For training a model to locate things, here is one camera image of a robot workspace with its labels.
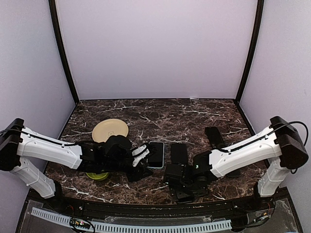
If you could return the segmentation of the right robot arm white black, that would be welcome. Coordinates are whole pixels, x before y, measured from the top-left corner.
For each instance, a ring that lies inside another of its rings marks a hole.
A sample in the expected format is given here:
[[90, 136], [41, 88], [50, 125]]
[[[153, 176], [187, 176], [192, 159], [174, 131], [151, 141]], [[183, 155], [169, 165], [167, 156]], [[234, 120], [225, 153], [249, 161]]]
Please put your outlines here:
[[248, 207], [259, 210], [292, 170], [302, 167], [309, 159], [293, 122], [279, 116], [256, 135], [225, 148], [215, 148], [194, 156], [192, 165], [167, 164], [163, 182], [173, 189], [194, 197], [207, 194], [207, 186], [226, 174], [258, 161], [271, 159], [264, 176], [254, 187]]

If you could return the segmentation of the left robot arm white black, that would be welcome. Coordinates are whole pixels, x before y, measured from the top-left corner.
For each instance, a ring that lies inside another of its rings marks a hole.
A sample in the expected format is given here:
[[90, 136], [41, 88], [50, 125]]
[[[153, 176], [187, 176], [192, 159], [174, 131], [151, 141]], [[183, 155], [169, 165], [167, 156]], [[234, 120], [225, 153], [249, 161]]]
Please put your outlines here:
[[69, 207], [68, 200], [62, 196], [61, 185], [32, 164], [31, 157], [86, 173], [123, 172], [128, 181], [136, 182], [152, 175], [146, 160], [155, 152], [155, 146], [149, 143], [133, 148], [130, 140], [122, 135], [110, 136], [101, 143], [56, 140], [25, 127], [20, 118], [0, 133], [0, 169], [18, 176], [41, 197], [49, 199], [50, 205], [59, 212]]

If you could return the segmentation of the teal edged phone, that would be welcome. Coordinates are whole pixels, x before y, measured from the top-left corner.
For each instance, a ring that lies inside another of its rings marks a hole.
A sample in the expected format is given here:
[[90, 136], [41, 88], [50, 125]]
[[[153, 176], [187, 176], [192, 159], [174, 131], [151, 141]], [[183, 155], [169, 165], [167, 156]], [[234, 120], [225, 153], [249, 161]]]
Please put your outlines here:
[[241, 176], [241, 171], [240, 169], [236, 169], [232, 172], [229, 172], [226, 174], [227, 177], [230, 177], [230, 178], [236, 178], [236, 177], [240, 177]]

